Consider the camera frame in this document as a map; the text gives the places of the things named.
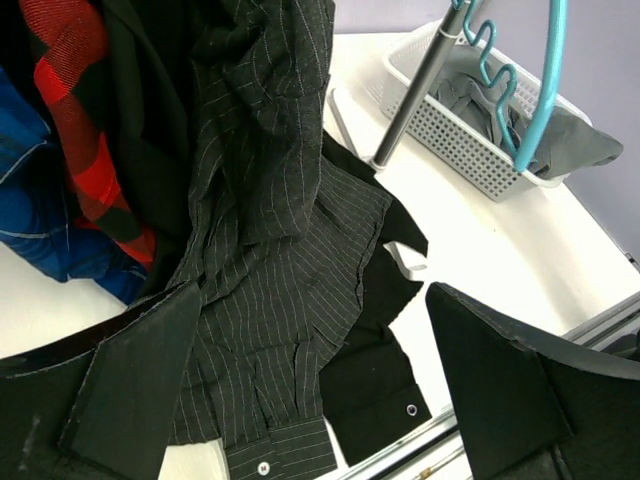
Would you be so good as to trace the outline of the grey shirt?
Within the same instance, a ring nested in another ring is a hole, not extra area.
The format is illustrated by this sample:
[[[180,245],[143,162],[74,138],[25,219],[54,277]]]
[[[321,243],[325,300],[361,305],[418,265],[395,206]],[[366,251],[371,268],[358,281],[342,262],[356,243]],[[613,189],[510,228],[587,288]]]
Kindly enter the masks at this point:
[[[480,50],[456,45],[429,94],[491,143],[506,150],[496,116],[496,104],[506,87],[505,78],[497,86],[487,87],[480,71]],[[540,178],[549,179],[583,168],[604,166],[616,160],[623,150],[623,144],[617,139],[557,106],[528,169]]]

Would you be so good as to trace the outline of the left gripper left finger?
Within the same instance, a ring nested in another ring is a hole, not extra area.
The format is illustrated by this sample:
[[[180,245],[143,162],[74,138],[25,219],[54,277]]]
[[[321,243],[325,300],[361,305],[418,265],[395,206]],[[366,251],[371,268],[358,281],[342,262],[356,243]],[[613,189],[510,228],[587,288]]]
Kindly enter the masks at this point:
[[[157,478],[200,308],[185,282],[2,359],[2,478]]]

